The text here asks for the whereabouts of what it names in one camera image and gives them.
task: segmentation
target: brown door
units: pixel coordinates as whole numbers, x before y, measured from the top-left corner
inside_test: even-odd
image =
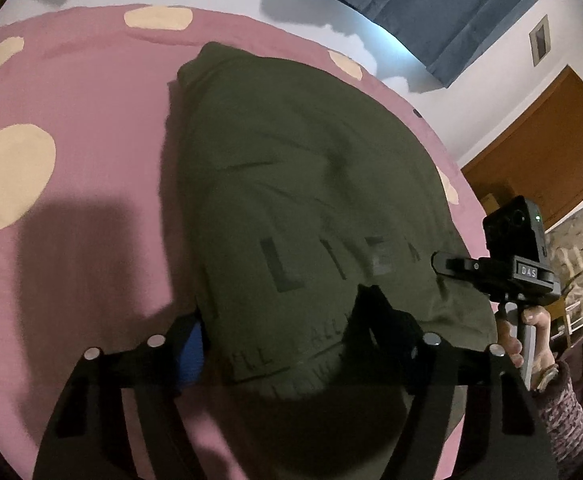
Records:
[[[516,195],[540,207],[545,229],[583,200],[583,82],[568,66],[463,174],[479,200]]]

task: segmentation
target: metal bolt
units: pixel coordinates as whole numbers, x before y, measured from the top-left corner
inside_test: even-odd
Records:
[[[496,357],[505,357],[507,354],[502,346],[496,344],[489,345],[489,351]]]
[[[158,346],[163,346],[165,344],[165,336],[161,334],[156,334],[147,339],[147,345],[151,346],[152,348],[156,348]]]
[[[96,348],[95,346],[93,346],[92,348],[88,348],[87,350],[85,350],[83,357],[85,359],[87,359],[88,361],[92,361],[92,360],[96,359],[99,355],[100,355],[100,348]]]
[[[423,336],[423,341],[429,346],[438,346],[441,343],[441,337],[434,332],[427,332]]]

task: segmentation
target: bed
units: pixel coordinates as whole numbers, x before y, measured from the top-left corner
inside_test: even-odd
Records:
[[[22,478],[76,356],[130,348],[193,308],[165,131],[176,72],[209,41],[317,67],[376,99],[427,149],[471,255],[487,255],[484,211],[438,136],[336,50],[190,7],[74,8],[0,27],[0,452]],[[205,402],[195,389],[180,401],[203,467],[244,478]]]

